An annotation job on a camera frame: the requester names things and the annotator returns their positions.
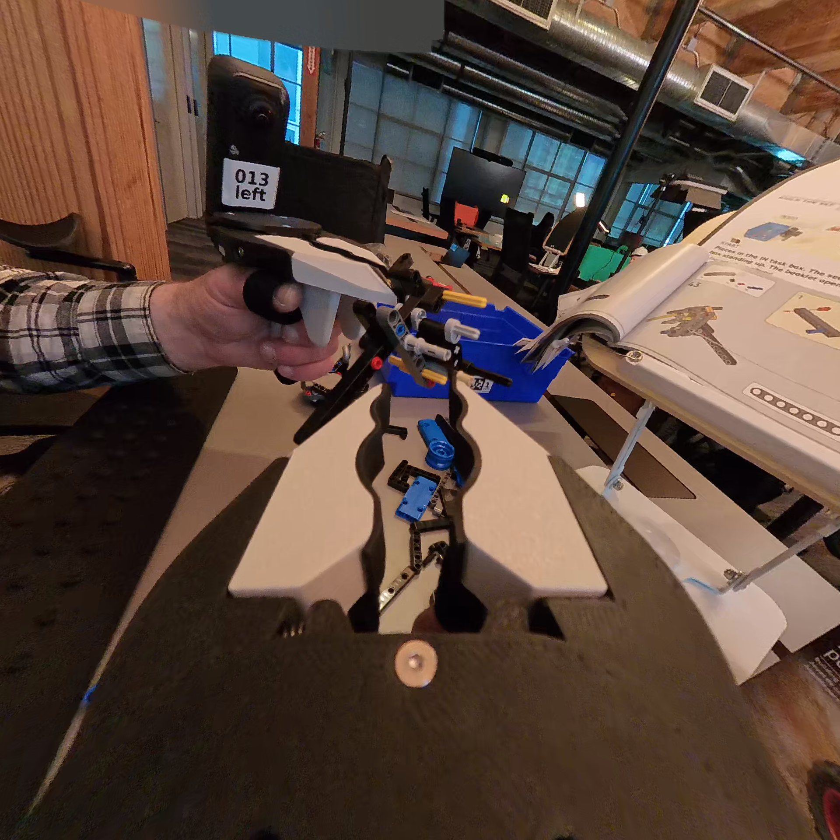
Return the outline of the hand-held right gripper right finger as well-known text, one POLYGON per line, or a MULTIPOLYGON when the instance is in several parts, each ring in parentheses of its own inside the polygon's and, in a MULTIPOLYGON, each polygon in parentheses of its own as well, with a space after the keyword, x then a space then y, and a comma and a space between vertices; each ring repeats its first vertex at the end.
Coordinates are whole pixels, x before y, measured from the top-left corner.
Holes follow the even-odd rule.
POLYGON ((467 380, 449 384, 449 423, 463 440, 434 599, 448 632, 478 632, 490 611, 549 599, 597 599, 608 584, 547 450, 467 380))

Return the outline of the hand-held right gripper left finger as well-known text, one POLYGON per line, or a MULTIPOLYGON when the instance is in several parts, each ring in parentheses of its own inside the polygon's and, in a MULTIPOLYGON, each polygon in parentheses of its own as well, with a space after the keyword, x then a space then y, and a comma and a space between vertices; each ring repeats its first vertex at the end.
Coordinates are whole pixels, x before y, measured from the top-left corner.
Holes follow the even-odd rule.
POLYGON ((385 576, 382 437, 392 391, 377 385, 297 446, 229 584, 235 597, 333 601, 357 632, 379 630, 385 576))

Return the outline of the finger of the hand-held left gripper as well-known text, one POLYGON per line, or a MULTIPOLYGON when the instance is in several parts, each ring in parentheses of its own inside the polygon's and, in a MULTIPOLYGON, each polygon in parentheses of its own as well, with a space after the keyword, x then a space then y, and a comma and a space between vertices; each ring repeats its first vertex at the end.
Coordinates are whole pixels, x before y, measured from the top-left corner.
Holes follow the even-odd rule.
POLYGON ((347 251, 336 245, 321 247, 305 238, 274 234, 257 234, 255 239, 274 251, 288 253, 294 280, 302 285, 368 302, 396 300, 382 262, 362 257, 361 248, 347 251))
POLYGON ((378 244, 369 248, 366 245, 359 245, 340 237, 319 236, 317 237, 317 246, 322 249, 332 249, 346 256, 352 255, 354 259, 366 260, 376 265, 389 265, 389 256, 381 253, 378 244))

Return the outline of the toy brick assembly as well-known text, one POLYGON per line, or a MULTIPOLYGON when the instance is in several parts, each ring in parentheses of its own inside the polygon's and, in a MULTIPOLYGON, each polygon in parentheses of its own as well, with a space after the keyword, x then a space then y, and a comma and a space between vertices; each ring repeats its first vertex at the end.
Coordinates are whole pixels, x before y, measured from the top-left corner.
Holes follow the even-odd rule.
POLYGON ((487 299, 453 291, 422 276, 409 255, 389 267, 385 279, 394 291, 396 304, 374 306, 356 302, 353 313, 364 327, 360 355, 342 374, 339 383, 324 397, 293 437, 302 445, 345 408, 359 399, 375 373, 388 363, 410 375, 423 388, 446 385, 457 372, 481 377, 495 384, 510 386, 512 379, 481 369, 464 359, 456 345, 462 340, 477 341, 480 331, 456 318, 431 321, 423 328, 430 312, 437 313, 446 302, 483 309, 487 299))

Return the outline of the instruction booklet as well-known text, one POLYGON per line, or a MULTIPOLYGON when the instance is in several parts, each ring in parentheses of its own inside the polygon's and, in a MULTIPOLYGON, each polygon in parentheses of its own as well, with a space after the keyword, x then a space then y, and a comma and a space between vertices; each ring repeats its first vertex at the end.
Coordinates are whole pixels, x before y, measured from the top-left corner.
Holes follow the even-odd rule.
POLYGON ((754 198, 698 245, 656 250, 594 288, 562 295, 519 342, 546 365, 591 335, 642 355, 630 380, 733 431, 752 425, 838 458, 839 163, 754 198))

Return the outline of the person's left forearm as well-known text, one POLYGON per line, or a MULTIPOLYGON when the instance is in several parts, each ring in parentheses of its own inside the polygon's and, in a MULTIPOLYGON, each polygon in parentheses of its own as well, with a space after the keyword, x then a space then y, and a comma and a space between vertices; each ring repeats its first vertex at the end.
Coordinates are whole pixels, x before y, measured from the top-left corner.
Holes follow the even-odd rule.
POLYGON ((1 266, 2 392, 73 392, 179 375, 152 323, 160 286, 1 266))

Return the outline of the grey desk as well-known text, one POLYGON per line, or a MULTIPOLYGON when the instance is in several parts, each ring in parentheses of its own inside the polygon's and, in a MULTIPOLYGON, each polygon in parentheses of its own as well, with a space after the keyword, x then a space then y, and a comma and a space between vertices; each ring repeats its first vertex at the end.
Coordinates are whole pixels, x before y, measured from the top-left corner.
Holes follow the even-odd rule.
MULTIPOLYGON (((452 284, 459 291, 487 298, 497 309, 511 308, 529 321, 537 320, 526 313, 516 302, 468 268, 451 269, 433 266, 430 257, 415 258, 415 265, 431 268, 432 277, 452 284)), ((140 582, 129 600, 111 642, 91 678, 90 689, 82 707, 92 699, 93 687, 99 682, 120 636, 136 613, 143 599, 151 592, 175 557, 202 531, 205 526, 233 501, 247 485, 272 461, 287 456, 293 449, 292 435, 309 415, 297 387, 284 386, 275 381, 267 371, 239 369, 235 382, 215 421, 207 442, 199 455, 196 466, 176 502, 174 512, 155 546, 150 561, 140 577, 140 582)), ((548 388, 551 397, 543 396, 538 403, 494 402, 514 424, 543 446, 552 455, 561 456, 573 468, 606 466, 605 456, 598 455, 588 440, 578 434, 566 415, 557 408, 557 397, 562 400, 577 398, 585 406, 595 409, 604 419, 610 417, 615 425, 612 440, 621 447, 625 434, 634 425, 631 414, 594 384, 584 373, 567 363, 548 388)), ((392 399, 391 418, 395 425, 409 429, 405 442, 396 437, 385 437, 385 466, 393 469, 401 459, 418 465, 422 460, 421 438, 416 421, 432 417, 437 409, 445 413, 445 402, 431 399, 392 399)), ((630 459, 647 460, 636 469, 626 469, 624 475, 646 496, 655 500, 687 500, 694 503, 702 498, 700 474, 657 438, 645 431, 630 459)), ((386 575, 385 583, 407 565, 408 526, 394 517, 396 493, 386 486, 388 473, 375 482, 382 493, 385 523, 386 575)), ((430 595, 437 582, 437 571, 432 566, 421 573, 419 581, 410 583, 389 606, 380 623, 380 632, 407 634, 416 616, 429 604, 430 595)))

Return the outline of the person's left hand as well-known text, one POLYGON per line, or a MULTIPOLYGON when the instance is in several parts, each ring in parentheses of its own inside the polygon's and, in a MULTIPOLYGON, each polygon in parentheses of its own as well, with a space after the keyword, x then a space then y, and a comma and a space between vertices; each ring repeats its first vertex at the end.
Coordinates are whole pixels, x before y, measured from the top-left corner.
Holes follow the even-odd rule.
POLYGON ((243 289, 255 271, 226 264, 187 282, 165 282, 151 294, 150 316, 166 359, 185 372, 219 366, 276 371, 312 381, 330 373, 342 332, 312 343, 301 323, 280 325, 248 310, 243 289))

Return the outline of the blue flat toy panel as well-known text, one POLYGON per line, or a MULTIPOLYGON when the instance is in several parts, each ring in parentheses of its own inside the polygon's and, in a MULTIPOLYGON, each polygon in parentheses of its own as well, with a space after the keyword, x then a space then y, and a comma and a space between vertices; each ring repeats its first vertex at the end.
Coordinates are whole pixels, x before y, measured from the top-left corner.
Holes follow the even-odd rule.
POLYGON ((414 477, 395 510, 395 516, 405 522, 419 522, 422 520, 437 488, 437 477, 414 477))

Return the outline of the blue toy wheel hub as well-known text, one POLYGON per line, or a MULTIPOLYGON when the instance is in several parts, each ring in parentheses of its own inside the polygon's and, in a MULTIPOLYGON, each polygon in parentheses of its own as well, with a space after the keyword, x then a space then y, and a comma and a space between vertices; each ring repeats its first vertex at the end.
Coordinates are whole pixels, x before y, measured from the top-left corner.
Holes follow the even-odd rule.
POLYGON ((432 469, 446 470, 455 459, 455 448, 435 419, 425 418, 417 422, 417 429, 427 447, 425 462, 432 469))

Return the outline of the white book stand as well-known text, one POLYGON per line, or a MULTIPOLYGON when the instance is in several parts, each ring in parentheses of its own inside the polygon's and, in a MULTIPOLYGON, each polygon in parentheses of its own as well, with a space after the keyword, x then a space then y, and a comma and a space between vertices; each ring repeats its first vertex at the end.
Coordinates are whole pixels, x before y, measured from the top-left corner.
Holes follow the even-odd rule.
POLYGON ((583 347, 597 370, 614 375, 647 401, 612 472, 593 467, 579 473, 642 534, 681 582, 736 683, 774 664, 778 658, 770 651, 777 642, 795 652, 837 635, 838 589, 814 572, 801 553, 836 533, 838 521, 748 569, 746 560, 720 556, 639 490, 619 489, 618 470, 653 408, 660 407, 838 512, 838 421, 827 419, 822 434, 808 432, 799 422, 802 415, 815 421, 824 416, 761 385, 750 384, 746 401, 741 401, 645 353, 620 353, 590 336, 584 337, 583 347))

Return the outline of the black computer monitor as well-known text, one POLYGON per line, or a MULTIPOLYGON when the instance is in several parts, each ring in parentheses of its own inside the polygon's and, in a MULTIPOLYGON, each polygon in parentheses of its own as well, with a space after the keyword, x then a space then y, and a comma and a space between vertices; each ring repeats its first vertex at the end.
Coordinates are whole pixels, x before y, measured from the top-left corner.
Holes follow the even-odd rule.
POLYGON ((523 169, 454 148, 440 200, 477 207, 490 217, 504 219, 516 205, 525 176, 523 169))

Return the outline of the black pole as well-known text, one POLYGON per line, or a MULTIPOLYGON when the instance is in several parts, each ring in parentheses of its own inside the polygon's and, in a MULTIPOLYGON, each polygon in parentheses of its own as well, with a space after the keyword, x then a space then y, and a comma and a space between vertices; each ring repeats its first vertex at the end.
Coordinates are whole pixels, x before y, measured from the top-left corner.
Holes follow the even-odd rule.
POLYGON ((567 255, 563 259, 560 274, 553 284, 551 292, 550 312, 554 312, 559 296, 565 294, 572 281, 578 277, 578 270, 585 252, 592 241, 604 211, 612 200, 637 138, 655 104, 664 79, 678 49, 681 47, 699 5, 699 1, 675 2, 675 7, 668 18, 664 33, 658 41, 640 82, 623 133, 605 163, 605 168, 586 207, 581 224, 570 243, 567 255))

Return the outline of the white air vent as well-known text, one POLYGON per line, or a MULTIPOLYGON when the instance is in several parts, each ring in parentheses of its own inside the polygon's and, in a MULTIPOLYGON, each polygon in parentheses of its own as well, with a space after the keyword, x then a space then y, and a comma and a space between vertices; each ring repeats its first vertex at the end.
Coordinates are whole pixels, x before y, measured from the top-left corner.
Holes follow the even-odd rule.
POLYGON ((701 80, 693 102, 719 118, 735 122, 749 102, 754 85, 718 65, 702 67, 701 80))

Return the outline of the silver air duct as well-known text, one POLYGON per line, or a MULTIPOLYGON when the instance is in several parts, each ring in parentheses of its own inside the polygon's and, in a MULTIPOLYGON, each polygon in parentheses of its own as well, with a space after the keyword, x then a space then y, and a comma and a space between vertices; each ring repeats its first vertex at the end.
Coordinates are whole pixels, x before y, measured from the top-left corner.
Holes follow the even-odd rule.
MULTIPOLYGON (((635 91, 655 52, 655 44, 586 12, 577 13, 576 3, 559 2, 547 34, 564 55, 635 91)), ((753 94, 734 120, 696 104, 706 75, 706 69, 674 59, 658 100, 687 117, 767 151, 785 149, 814 164, 836 159, 838 146, 833 141, 762 104, 753 94)))

